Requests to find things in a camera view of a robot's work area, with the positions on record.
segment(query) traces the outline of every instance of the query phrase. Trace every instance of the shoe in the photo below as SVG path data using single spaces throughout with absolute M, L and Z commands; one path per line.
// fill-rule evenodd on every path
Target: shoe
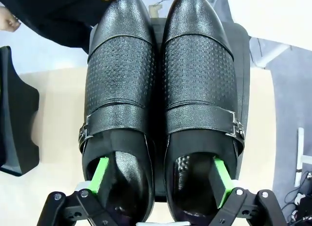
M 234 131 L 241 125 L 233 120 L 238 103 L 233 55 L 206 0 L 174 0 L 162 56 L 168 205 L 176 221 L 208 225 L 217 212 L 208 178 L 213 157 L 224 161 L 234 179 L 243 138 Z
M 144 222 L 154 204 L 148 114 L 155 81 L 155 36 L 141 0 L 113 0 L 90 44 L 85 89 L 86 180 L 101 157 L 108 168 L 97 194 L 115 222 Z

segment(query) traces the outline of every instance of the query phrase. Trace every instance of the white surface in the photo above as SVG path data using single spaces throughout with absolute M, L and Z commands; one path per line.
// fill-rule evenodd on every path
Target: white surface
M 312 165 L 312 156 L 309 156 L 309 155 L 302 155 L 301 161 L 302 161 L 304 164 L 311 164 L 311 165 Z
M 188 221 L 183 221 L 183 222 L 171 222 L 171 223 L 166 223 L 166 224 L 159 224 L 159 223 L 137 223 L 136 226 L 189 226 L 191 225 L 190 222 Z
M 56 44 L 24 24 L 14 33 L 0 31 L 0 47 L 7 45 L 18 74 L 87 66 L 88 56 L 82 49 Z
M 228 0 L 249 36 L 312 50 L 312 0 Z
M 0 172 L 0 225 L 34 226 L 47 195 L 71 194 L 84 181 L 78 131 L 83 123 L 85 68 L 22 75 L 40 93 L 32 138 L 40 164 L 24 176 Z M 239 180 L 252 192 L 271 189 L 275 162 L 275 103 L 270 71 L 251 70 L 246 147 Z M 156 203 L 148 222 L 172 222 L 166 203 Z M 87 226 L 79 222 L 78 226 Z M 235 226 L 248 225 L 238 219 Z
M 271 51 L 263 55 L 260 59 L 255 61 L 255 65 L 257 67 L 266 67 L 266 65 L 275 59 L 278 55 L 283 53 L 286 49 L 288 49 L 290 45 L 287 44 L 278 44 L 275 48 L 273 48 Z

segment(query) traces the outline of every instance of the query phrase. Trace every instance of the shoe insole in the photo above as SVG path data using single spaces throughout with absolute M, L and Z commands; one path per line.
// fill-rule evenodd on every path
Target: shoe insole
M 103 132 L 102 137 L 93 141 L 92 144 L 96 146 L 109 145 L 109 143 L 103 142 L 105 139 L 110 139 L 110 135 L 105 133 L 110 133 L 110 131 Z M 123 137 L 120 138 L 126 139 L 124 136 L 127 134 L 129 136 L 143 136 L 139 132 L 129 131 L 127 133 L 123 130 Z M 127 145 L 131 148 L 133 144 L 128 143 Z M 142 218 L 142 215 L 145 215 L 148 205 L 149 188 L 146 173 L 137 158 L 129 153 L 116 151 L 104 157 L 109 158 L 109 164 L 98 191 L 98 198 L 116 221 L 136 223 Z M 91 178 L 98 162 L 99 158 L 88 165 L 88 173 Z
M 170 148 L 178 144 L 180 148 L 184 150 L 188 148 L 190 151 L 189 155 L 179 157 L 174 163 L 173 201 L 185 213 L 208 216 L 217 211 L 209 182 L 209 172 L 215 156 L 209 150 L 213 151 L 216 147 L 209 149 L 209 146 L 215 146 L 218 140 L 220 141 L 219 149 L 226 147 L 230 154 L 230 150 L 234 149 L 233 141 L 222 133 L 210 130 L 189 130 L 171 135 Z M 192 141 L 193 145 L 207 147 L 207 152 L 193 153 L 190 146 Z

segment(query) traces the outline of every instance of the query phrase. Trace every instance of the metal buckle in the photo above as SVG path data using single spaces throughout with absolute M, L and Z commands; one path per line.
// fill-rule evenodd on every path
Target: metal buckle
M 85 146 L 86 141 L 90 139 L 91 137 L 93 137 L 93 136 L 88 135 L 88 122 L 89 122 L 90 116 L 91 115 L 88 115 L 86 117 L 86 121 L 83 123 L 82 127 L 79 130 L 78 142 L 79 142 L 79 150 L 82 154 L 84 153 L 84 149 L 86 147 Z
M 230 137 L 234 137 L 236 139 L 242 139 L 245 141 L 245 131 L 244 126 L 236 119 L 235 112 L 228 110 L 233 115 L 233 131 L 232 133 L 226 133 L 226 135 Z

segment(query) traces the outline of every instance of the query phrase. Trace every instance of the black sleeve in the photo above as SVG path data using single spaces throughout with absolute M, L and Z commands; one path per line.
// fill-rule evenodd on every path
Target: black sleeve
M 89 52 L 89 38 L 92 28 L 81 22 L 47 20 L 38 27 L 38 34 L 67 47 L 83 48 Z

